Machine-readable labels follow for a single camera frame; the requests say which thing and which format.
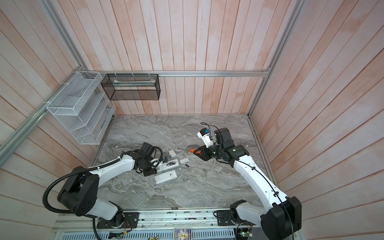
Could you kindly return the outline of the white TV remote battery cover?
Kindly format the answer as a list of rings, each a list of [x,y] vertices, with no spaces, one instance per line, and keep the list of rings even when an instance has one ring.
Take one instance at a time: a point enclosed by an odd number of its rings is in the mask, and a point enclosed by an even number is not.
[[[189,161],[189,158],[182,159],[182,160],[180,160],[180,164],[185,164],[188,161]]]

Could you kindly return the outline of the long white TV remote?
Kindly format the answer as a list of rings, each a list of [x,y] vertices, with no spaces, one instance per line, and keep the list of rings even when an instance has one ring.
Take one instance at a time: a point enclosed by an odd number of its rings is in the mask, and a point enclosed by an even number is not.
[[[180,166],[179,160],[174,159],[157,166],[157,173],[167,172]]]

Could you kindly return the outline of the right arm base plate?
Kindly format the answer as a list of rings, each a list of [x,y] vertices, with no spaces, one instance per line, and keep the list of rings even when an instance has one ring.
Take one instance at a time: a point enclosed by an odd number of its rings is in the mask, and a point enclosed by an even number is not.
[[[240,208],[238,210],[219,210],[214,212],[219,226],[230,226],[239,224],[253,224],[259,226],[261,224],[260,216],[257,211],[248,208]]]

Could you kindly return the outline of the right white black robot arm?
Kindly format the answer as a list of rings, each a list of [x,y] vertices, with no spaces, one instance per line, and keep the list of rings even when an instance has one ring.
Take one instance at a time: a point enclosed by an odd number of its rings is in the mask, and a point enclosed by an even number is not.
[[[249,151],[234,143],[227,128],[214,132],[203,128],[197,136],[204,145],[194,150],[194,155],[203,161],[216,159],[230,165],[247,181],[262,203],[262,207],[257,207],[239,200],[231,204],[228,211],[216,215],[218,223],[253,224],[261,227],[270,240],[293,238],[302,228],[301,202],[281,191],[257,166]]]

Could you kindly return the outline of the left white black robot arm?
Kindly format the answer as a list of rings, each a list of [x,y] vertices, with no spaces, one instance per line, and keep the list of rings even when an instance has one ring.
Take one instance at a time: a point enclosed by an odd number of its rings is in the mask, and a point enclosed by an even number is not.
[[[78,217],[93,216],[107,221],[119,221],[123,217],[121,207],[100,200],[99,187],[132,170],[145,177],[154,175],[162,158],[161,148],[145,142],[140,149],[122,152],[115,160],[102,165],[87,169],[78,167],[65,178],[58,202]]]

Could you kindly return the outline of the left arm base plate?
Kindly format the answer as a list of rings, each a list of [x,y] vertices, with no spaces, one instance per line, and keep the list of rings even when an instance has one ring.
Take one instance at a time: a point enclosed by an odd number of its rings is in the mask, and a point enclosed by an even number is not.
[[[107,221],[101,219],[97,225],[98,229],[135,229],[138,226],[139,212],[119,213],[117,217]]]

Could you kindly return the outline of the orange handle screwdriver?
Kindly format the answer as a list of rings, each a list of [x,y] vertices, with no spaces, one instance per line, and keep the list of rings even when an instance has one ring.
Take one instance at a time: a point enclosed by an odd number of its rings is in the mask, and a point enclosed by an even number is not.
[[[178,150],[183,150],[183,151],[187,151],[187,152],[190,152],[190,153],[194,153],[196,150],[195,149],[182,149],[182,148],[177,148]]]

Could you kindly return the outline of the white air conditioner remote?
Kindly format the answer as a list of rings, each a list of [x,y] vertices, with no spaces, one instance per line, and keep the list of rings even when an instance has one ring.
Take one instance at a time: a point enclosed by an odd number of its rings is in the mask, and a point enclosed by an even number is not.
[[[172,171],[168,171],[168,172],[156,175],[155,182],[157,185],[160,185],[162,183],[168,182],[176,178],[177,178],[177,173],[175,170],[172,170]]]

